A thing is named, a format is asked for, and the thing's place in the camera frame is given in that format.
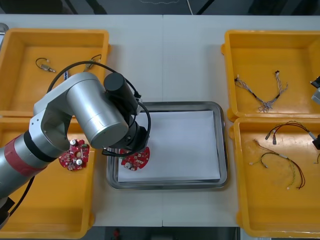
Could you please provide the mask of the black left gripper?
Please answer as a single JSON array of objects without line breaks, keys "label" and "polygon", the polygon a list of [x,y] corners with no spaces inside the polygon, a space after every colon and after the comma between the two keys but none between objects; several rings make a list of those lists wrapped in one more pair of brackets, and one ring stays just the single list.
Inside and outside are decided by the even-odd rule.
[{"label": "black left gripper", "polygon": [[[143,126],[139,126],[138,123],[134,123],[129,129],[125,136],[112,145],[113,149],[125,149],[129,151],[135,151],[141,149],[147,136],[147,130]],[[130,153],[116,153],[108,151],[107,149],[102,150],[102,155],[107,157],[127,157]]]}]

